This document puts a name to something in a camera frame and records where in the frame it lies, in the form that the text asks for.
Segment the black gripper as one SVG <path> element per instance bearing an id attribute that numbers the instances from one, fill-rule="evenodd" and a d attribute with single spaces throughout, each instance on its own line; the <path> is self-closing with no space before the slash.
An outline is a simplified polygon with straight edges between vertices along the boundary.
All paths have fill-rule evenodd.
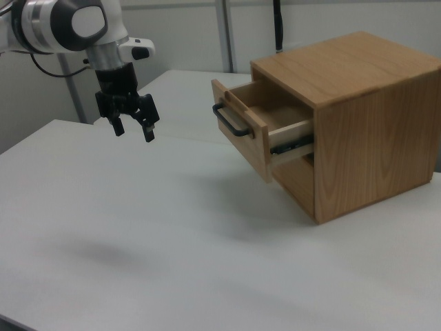
<path id="1" fill-rule="evenodd" d="M 160 117 L 150 94 L 138 93 L 138 81 L 132 63 L 113 70 L 96 70 L 101 88 L 95 94 L 100 116 L 112 124 L 114 133 L 125 133 L 120 115 L 127 114 L 138 121 L 147 143 L 154 140 L 155 123 Z"/>

